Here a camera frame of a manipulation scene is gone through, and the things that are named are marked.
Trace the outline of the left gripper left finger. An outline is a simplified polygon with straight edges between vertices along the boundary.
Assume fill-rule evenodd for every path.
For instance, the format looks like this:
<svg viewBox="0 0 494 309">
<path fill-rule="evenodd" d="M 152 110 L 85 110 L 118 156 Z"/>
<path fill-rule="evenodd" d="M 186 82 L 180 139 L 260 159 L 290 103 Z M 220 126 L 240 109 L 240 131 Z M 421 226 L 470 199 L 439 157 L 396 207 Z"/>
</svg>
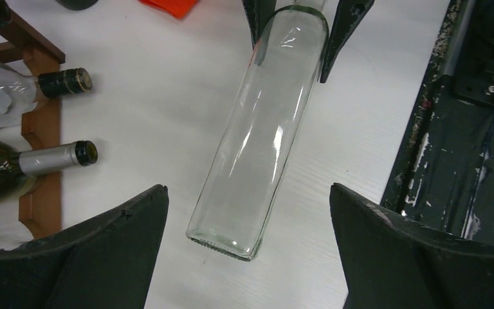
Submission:
<svg viewBox="0 0 494 309">
<path fill-rule="evenodd" d="M 14 250 L 0 250 L 0 308 L 143 308 L 169 209 L 155 185 Z"/>
</svg>

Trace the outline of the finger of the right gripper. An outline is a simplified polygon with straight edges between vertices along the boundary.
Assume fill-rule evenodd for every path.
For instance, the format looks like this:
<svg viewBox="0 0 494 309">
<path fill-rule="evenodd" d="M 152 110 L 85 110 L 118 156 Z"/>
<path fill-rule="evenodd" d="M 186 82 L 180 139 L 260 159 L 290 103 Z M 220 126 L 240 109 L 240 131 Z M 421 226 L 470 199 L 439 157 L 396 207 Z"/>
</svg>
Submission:
<svg viewBox="0 0 494 309">
<path fill-rule="evenodd" d="M 375 0 L 340 0 L 322 53 L 319 83 L 327 82 L 338 54 L 357 29 Z"/>
<path fill-rule="evenodd" d="M 244 13 L 250 27 L 252 47 L 260 39 L 264 27 L 274 14 L 276 0 L 242 0 Z"/>
</svg>

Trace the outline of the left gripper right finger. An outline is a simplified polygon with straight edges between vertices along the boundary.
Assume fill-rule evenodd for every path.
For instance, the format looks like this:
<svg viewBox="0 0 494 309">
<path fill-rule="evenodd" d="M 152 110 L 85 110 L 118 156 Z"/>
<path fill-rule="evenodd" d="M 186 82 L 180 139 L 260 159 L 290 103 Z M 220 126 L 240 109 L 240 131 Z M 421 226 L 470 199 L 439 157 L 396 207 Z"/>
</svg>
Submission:
<svg viewBox="0 0 494 309">
<path fill-rule="evenodd" d="M 431 229 L 335 183 L 346 308 L 494 308 L 494 246 Z"/>
</svg>

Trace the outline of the small clear glass bottle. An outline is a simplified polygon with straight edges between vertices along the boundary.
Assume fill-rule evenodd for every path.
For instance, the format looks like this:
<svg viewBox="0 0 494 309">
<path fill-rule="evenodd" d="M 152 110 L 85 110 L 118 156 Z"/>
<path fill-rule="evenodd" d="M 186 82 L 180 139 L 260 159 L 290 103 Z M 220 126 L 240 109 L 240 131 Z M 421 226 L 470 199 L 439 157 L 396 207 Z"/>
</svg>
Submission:
<svg viewBox="0 0 494 309">
<path fill-rule="evenodd" d="M 323 1 L 278 10 L 257 40 L 186 235 L 251 261 L 318 77 L 328 27 Z"/>
</svg>

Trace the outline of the dark green wine bottle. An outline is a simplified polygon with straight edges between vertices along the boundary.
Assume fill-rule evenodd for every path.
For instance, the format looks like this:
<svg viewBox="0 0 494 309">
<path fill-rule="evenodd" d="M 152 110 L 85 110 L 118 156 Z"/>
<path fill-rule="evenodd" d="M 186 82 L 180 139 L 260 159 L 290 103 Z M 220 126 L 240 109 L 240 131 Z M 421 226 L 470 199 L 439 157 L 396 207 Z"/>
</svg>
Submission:
<svg viewBox="0 0 494 309">
<path fill-rule="evenodd" d="M 89 140 L 29 151 L 0 141 L 0 201 L 32 191 L 40 177 L 97 161 L 98 149 Z"/>
</svg>

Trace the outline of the clear square bottle black cap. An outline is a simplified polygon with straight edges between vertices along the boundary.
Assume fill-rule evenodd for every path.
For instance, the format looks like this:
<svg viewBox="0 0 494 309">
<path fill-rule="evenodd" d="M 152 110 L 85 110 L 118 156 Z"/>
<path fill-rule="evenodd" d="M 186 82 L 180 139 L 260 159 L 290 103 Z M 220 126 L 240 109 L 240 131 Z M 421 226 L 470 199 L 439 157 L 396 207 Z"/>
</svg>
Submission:
<svg viewBox="0 0 494 309">
<path fill-rule="evenodd" d="M 87 93 L 92 88 L 92 78 L 84 68 L 30 76 L 0 63 L 0 128 L 19 125 L 22 115 L 44 100 Z"/>
</svg>

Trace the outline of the dark wine bottle silver neck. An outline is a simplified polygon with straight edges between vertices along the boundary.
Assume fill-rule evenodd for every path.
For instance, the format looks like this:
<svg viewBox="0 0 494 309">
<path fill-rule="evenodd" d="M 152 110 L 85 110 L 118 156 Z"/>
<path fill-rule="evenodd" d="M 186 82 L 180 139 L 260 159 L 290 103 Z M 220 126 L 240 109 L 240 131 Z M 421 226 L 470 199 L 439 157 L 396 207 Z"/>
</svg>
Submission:
<svg viewBox="0 0 494 309">
<path fill-rule="evenodd" d="M 56 0 L 64 8 L 72 11 L 81 11 L 91 8 L 98 0 Z"/>
</svg>

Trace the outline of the brown wooden wine rack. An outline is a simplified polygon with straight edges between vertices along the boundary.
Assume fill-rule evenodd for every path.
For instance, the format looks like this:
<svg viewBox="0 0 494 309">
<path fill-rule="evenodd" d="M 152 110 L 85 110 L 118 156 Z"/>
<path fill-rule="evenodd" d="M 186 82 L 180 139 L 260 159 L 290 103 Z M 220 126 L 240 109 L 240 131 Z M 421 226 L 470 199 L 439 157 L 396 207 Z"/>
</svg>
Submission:
<svg viewBox="0 0 494 309">
<path fill-rule="evenodd" d="M 60 70 L 66 55 L 43 34 L 11 11 L 10 24 L 0 28 L 0 62 L 22 60 L 33 75 Z M 61 100 L 49 99 L 26 113 L 21 120 L 21 135 L 33 149 L 61 143 Z M 32 190 L 19 198 L 19 221 L 35 239 L 62 229 L 62 174 L 39 178 Z"/>
</svg>

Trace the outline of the orange cloth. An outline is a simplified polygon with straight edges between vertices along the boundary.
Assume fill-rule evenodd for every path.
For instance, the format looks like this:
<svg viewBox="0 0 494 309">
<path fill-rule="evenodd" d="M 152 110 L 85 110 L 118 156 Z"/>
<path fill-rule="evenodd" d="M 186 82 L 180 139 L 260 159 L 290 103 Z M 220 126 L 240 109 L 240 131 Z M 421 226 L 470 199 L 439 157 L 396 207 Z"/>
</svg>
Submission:
<svg viewBox="0 0 494 309">
<path fill-rule="evenodd" d="M 140 0 L 140 3 L 183 19 L 197 5 L 199 0 Z"/>
</svg>

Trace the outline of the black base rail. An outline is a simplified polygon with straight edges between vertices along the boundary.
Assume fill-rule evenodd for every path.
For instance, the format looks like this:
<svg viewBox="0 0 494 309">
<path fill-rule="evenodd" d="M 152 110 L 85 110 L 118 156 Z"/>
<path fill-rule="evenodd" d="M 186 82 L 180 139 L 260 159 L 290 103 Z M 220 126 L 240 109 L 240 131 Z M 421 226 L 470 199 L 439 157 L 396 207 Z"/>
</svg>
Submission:
<svg viewBox="0 0 494 309">
<path fill-rule="evenodd" d="M 451 1 L 381 205 L 494 245 L 494 1 Z"/>
</svg>

